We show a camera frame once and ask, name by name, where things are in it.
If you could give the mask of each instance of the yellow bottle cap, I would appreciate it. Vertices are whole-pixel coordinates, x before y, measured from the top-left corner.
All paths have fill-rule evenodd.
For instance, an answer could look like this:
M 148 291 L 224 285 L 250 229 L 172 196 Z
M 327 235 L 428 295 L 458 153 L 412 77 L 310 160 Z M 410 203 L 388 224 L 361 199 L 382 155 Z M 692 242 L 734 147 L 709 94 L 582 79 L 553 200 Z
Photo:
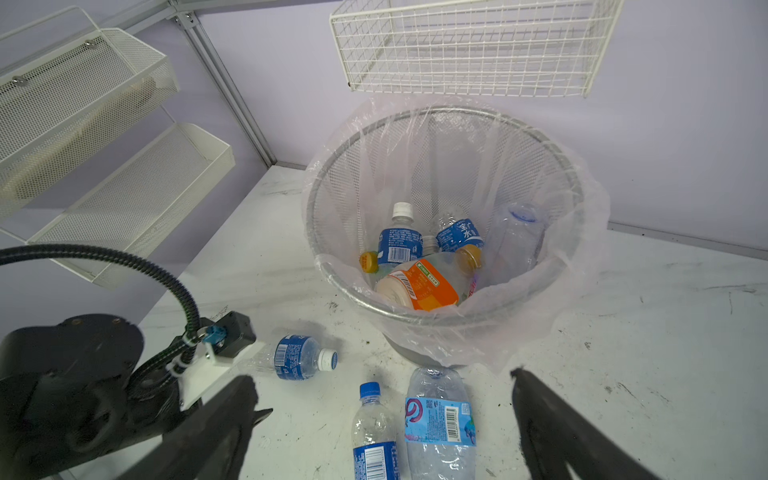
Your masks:
M 376 273 L 379 271 L 379 257 L 377 252 L 365 252 L 360 255 L 360 266 L 365 273 Z
M 464 245 L 456 250 L 456 265 L 467 276 L 471 276 L 475 270 L 482 268 L 482 251 L 476 245 Z

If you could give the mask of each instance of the white bottle cap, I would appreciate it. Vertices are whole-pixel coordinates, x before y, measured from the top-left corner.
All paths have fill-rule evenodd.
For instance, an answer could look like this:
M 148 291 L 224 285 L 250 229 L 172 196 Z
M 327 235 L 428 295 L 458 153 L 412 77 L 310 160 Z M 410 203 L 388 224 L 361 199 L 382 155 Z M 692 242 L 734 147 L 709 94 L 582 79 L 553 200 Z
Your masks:
M 322 349 L 317 359 L 317 368 L 321 372 L 330 372 L 336 368 L 337 362 L 339 362 L 339 354 L 335 350 Z
M 413 205 L 408 202 L 397 202 L 392 208 L 392 218 L 408 217 L 413 220 Z
M 440 247 L 437 244 L 437 239 L 434 235 L 424 235 L 422 236 L 422 242 L 423 242 L 423 250 L 424 254 L 427 254 L 427 251 L 430 253 L 437 253 L 440 251 Z

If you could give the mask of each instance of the white table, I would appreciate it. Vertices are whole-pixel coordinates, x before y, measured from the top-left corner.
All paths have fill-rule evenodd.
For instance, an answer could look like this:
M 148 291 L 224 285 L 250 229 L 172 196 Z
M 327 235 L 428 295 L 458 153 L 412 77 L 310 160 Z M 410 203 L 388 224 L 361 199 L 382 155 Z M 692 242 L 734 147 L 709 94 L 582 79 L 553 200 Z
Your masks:
M 414 369 L 315 269 L 301 220 L 302 177 L 272 167 L 180 276 L 203 316 L 236 310 L 258 335 L 285 327 L 339 351 L 335 372 L 305 382 L 257 377 L 258 407 L 275 412 L 253 431 L 243 479 L 352 479 L 360 383 L 378 381 L 382 402 L 400 419 Z M 524 365 L 663 478 L 766 478 L 768 263 L 624 233 L 611 232 L 610 242 L 611 262 L 594 293 L 507 370 Z M 183 324 L 167 293 L 140 324 L 144 359 Z M 529 478 L 508 374 L 481 366 L 461 374 L 478 430 L 476 478 Z M 72 473 L 113 478 L 156 444 Z M 407 479 L 405 445 L 398 448 Z

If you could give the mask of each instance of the mesh trash can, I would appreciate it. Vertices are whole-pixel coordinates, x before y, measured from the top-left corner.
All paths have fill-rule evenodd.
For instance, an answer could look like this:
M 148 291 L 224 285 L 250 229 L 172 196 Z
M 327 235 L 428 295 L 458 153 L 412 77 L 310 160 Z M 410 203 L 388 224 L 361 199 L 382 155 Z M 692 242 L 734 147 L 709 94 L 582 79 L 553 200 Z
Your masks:
M 396 201 L 413 204 L 423 233 L 457 205 L 485 235 L 513 201 L 543 206 L 551 225 L 533 270 L 458 306 L 409 310 L 374 292 L 357 263 Z M 375 98 L 334 134 L 307 169 L 304 205 L 316 265 L 401 354 L 492 369 L 594 285 L 609 211 L 583 162 L 535 128 L 477 101 L 410 96 Z

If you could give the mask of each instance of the white wire basket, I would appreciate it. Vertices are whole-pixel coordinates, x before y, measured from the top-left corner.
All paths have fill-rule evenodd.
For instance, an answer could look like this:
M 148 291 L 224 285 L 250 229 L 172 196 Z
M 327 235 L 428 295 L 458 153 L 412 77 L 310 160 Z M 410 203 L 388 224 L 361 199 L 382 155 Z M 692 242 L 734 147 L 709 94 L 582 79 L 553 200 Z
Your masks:
M 355 91 L 586 97 L 624 0 L 345 0 L 330 16 Z
M 118 28 L 99 29 L 77 7 L 10 31 L 0 50 L 18 50 L 73 11 L 88 19 L 84 33 L 0 71 L 0 220 L 179 90 L 166 55 Z
M 174 124 L 27 243 L 81 243 L 148 257 L 234 165 L 229 144 L 197 125 Z M 54 261 L 109 289 L 131 272 L 93 260 Z

